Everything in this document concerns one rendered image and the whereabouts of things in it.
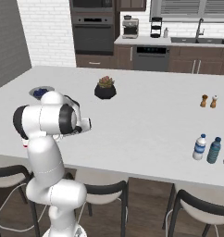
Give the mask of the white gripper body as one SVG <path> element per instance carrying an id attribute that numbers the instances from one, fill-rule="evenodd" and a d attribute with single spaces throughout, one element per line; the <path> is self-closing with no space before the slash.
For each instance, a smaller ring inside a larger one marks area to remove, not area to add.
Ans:
<path id="1" fill-rule="evenodd" d="M 91 120 L 89 118 L 83 118 L 81 120 L 81 128 L 82 128 L 82 132 L 89 131 L 92 128 Z"/>

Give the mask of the black pot with succulent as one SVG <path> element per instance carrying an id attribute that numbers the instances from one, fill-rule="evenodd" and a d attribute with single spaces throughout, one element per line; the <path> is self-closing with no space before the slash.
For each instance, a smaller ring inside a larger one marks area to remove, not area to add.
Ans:
<path id="1" fill-rule="evenodd" d="M 114 86 L 114 80 L 109 76 L 104 76 L 99 80 L 95 89 L 94 95 L 100 99 L 110 99 L 117 94 Z"/>

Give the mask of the blue berries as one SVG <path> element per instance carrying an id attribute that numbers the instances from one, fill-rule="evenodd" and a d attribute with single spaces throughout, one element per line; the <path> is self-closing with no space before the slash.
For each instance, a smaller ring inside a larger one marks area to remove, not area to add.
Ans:
<path id="1" fill-rule="evenodd" d="M 36 98 L 36 99 L 41 99 L 42 96 L 47 93 L 48 90 L 47 89 L 38 89 L 38 90 L 35 90 L 34 93 L 33 93 L 33 96 Z"/>

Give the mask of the black stool with cream seat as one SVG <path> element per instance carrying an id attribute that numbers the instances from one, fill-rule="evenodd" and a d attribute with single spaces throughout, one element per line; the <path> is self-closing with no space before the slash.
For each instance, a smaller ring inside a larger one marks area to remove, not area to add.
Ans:
<path id="1" fill-rule="evenodd" d="M 30 201 L 27 198 L 26 194 L 22 190 L 22 186 L 26 185 L 31 180 L 31 178 L 32 178 L 32 172 L 28 171 L 23 165 L 14 165 L 0 168 L 0 189 L 6 189 L 6 188 L 11 189 L 10 194 L 0 207 L 0 211 L 4 207 L 6 201 L 10 198 L 11 194 L 15 190 L 18 190 L 23 203 L 29 204 L 31 207 L 33 225 L 30 228 L 28 228 L 27 231 L 34 229 L 36 237 L 41 237 L 39 222 L 36 213 L 36 206 L 32 201 Z M 0 226 L 0 230 L 1 229 L 6 230 L 6 227 Z"/>
<path id="2" fill-rule="evenodd" d="M 218 225 L 224 225 L 224 187 L 209 188 L 198 184 L 173 183 L 162 226 L 166 237 L 173 237 L 181 209 L 205 224 L 202 237 L 207 236 L 211 225 L 215 227 L 219 237 Z"/>
<path id="3" fill-rule="evenodd" d="M 93 215 L 92 205 L 106 205 L 119 199 L 121 201 L 120 237 L 126 237 L 129 196 L 129 177 L 127 175 L 78 169 L 75 175 L 67 172 L 65 177 L 86 186 L 86 203 L 90 217 Z"/>

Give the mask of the grey dishwasher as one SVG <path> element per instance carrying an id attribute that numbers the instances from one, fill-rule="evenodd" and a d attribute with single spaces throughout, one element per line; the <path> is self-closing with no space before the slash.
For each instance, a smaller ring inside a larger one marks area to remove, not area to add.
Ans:
<path id="1" fill-rule="evenodd" d="M 137 45 L 133 49 L 133 69 L 167 72 L 168 46 Z"/>

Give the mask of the silver coffee machine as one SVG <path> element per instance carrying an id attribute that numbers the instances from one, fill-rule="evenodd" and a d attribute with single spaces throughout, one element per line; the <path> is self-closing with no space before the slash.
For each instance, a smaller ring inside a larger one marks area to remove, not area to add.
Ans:
<path id="1" fill-rule="evenodd" d="M 130 15 L 125 15 L 122 21 L 123 39 L 136 39 L 138 37 L 139 20 Z"/>

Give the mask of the white plastic bottle blue label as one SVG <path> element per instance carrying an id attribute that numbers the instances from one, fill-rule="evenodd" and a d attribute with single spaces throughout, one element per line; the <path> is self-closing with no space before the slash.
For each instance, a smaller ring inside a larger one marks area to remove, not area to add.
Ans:
<path id="1" fill-rule="evenodd" d="M 193 149 L 193 159 L 201 160 L 205 151 L 206 138 L 205 134 L 202 133 L 201 136 L 196 140 Z"/>

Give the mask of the brown base cupboards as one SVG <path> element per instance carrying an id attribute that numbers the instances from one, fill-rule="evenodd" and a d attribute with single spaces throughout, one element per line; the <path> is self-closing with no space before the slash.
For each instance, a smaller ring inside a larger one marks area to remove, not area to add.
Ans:
<path id="1" fill-rule="evenodd" d="M 76 55 L 78 68 L 133 69 L 134 45 L 118 44 L 113 56 Z M 168 71 L 224 75 L 224 45 L 221 47 L 169 46 Z"/>

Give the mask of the teal plastic bottle blue cap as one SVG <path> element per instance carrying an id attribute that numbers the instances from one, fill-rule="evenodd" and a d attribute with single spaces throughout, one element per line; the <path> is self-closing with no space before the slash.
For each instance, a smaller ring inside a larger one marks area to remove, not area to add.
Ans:
<path id="1" fill-rule="evenodd" d="M 221 148 L 221 138 L 216 137 L 215 141 L 210 145 L 208 155 L 207 155 L 207 162 L 209 164 L 214 164 L 217 161 L 218 154 Z"/>

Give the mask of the dark sink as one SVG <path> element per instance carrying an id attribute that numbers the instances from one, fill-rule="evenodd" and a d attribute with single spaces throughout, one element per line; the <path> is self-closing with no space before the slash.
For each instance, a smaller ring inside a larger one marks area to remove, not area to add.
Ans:
<path id="1" fill-rule="evenodd" d="M 171 37 L 171 42 L 181 44 L 224 44 L 224 39 Z"/>

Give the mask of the dark sink tap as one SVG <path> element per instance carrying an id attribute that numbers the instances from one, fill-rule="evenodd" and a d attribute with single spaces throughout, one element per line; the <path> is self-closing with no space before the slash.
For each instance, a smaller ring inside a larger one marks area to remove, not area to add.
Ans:
<path id="1" fill-rule="evenodd" d="M 202 32 L 200 32 L 201 30 L 201 24 L 204 22 L 203 18 L 200 18 L 198 21 L 198 26 L 197 26 L 197 30 L 196 30 L 196 34 L 195 34 L 195 39 L 198 39 L 200 36 L 204 35 L 205 33 L 205 29 L 203 29 Z"/>

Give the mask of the grey window blinds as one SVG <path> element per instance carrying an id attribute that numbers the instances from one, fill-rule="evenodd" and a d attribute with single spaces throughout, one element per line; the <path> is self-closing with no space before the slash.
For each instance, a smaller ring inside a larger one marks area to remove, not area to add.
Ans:
<path id="1" fill-rule="evenodd" d="M 224 19 L 224 0 L 151 0 L 150 18 Z"/>

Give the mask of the black wall oven stack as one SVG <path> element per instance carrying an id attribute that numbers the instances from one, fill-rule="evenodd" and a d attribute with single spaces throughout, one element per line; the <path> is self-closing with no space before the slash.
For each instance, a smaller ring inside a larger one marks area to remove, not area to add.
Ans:
<path id="1" fill-rule="evenodd" d="M 113 0 L 70 0 L 76 55 L 112 56 Z"/>

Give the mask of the brown wall cupboard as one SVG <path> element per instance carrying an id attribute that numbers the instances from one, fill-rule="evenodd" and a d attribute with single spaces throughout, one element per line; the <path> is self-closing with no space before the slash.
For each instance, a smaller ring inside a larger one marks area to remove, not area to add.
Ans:
<path id="1" fill-rule="evenodd" d="M 118 11 L 145 11 L 146 0 L 117 0 Z"/>

